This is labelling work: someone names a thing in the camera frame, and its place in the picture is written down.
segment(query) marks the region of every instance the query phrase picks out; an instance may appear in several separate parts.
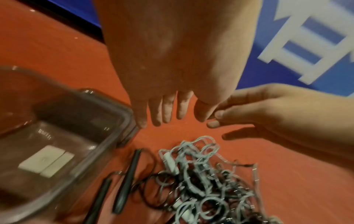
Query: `white printed design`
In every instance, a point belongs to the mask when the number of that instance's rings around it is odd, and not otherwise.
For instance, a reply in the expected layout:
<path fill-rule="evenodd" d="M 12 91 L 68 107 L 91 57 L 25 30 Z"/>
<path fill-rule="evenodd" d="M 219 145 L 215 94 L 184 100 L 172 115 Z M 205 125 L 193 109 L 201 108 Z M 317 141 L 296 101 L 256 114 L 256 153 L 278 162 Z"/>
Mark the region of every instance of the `white printed design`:
<path fill-rule="evenodd" d="M 301 75 L 300 81 L 311 84 L 340 59 L 351 54 L 354 61 L 354 16 L 330 0 L 279 0 L 274 20 L 288 17 L 283 27 L 259 55 L 265 63 L 275 60 Z M 303 27 L 309 18 L 345 36 L 337 45 Z M 316 63 L 284 49 L 292 41 L 321 57 Z"/>

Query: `plastic container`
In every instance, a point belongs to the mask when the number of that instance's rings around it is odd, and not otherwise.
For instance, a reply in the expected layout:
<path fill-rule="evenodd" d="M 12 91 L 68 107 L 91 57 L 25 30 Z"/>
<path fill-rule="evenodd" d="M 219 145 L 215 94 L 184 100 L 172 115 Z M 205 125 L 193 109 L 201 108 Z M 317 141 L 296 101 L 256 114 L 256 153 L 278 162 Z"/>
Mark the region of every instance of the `plastic container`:
<path fill-rule="evenodd" d="M 136 131 L 104 95 L 0 68 L 0 224 L 67 211 Z"/>

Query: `red floor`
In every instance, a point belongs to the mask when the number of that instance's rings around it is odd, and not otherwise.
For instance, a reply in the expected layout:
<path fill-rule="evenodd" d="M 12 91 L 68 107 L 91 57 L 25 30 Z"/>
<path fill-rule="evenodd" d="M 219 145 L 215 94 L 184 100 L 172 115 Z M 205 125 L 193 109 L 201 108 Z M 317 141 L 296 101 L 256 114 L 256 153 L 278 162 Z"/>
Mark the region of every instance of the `red floor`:
<path fill-rule="evenodd" d="M 29 68 L 73 88 L 91 87 L 129 102 L 103 44 L 37 11 L 31 12 L 15 0 L 0 1 L 0 21 L 0 65 Z M 116 151 L 101 179 L 126 166 L 127 156 L 135 148 L 147 147 L 157 152 L 184 139 L 210 135 L 221 145 L 221 154 L 227 159 L 259 163 L 261 192 L 269 215 L 277 215 L 287 224 L 353 223 L 352 171 L 261 139 L 225 142 L 222 133 L 198 123 L 192 110 L 182 121 L 174 119 L 159 128 L 150 124 L 128 147 Z M 139 171 L 146 163 L 142 160 Z M 80 223 L 99 184 L 97 180 L 65 220 L 58 223 Z M 131 199 L 122 215 L 112 216 L 113 196 L 105 203 L 99 223 L 164 223 L 160 213 Z"/>

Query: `pile of jump ropes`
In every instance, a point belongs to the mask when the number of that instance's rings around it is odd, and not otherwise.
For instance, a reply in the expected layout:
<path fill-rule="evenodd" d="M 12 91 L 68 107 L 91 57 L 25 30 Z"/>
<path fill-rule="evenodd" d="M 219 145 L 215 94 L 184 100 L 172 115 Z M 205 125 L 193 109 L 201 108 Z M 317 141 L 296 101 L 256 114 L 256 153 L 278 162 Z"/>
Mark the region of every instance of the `pile of jump ropes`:
<path fill-rule="evenodd" d="M 257 164 L 229 162 L 218 154 L 219 149 L 209 136 L 183 141 L 171 150 L 161 149 L 159 156 L 166 169 L 154 173 L 157 161 L 152 155 L 153 170 L 133 184 L 140 153 L 151 154 L 148 150 L 136 150 L 126 173 L 113 172 L 104 179 L 84 224 L 97 222 L 114 175 L 125 175 L 114 201 L 115 214 L 122 212 L 129 194 L 138 192 L 146 206 L 174 213 L 166 224 L 282 224 L 264 211 Z M 240 167 L 252 169 L 251 184 L 236 174 Z M 147 190 L 151 183 L 158 188 L 153 198 Z"/>

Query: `black baseboard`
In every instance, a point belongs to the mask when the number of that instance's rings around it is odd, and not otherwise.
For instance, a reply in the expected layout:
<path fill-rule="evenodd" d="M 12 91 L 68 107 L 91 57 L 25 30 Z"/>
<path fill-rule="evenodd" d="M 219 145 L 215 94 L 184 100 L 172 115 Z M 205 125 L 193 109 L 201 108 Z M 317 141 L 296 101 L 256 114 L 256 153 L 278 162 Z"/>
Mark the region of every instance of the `black baseboard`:
<path fill-rule="evenodd" d="M 101 28 L 47 0 L 18 0 L 80 32 L 104 43 Z"/>

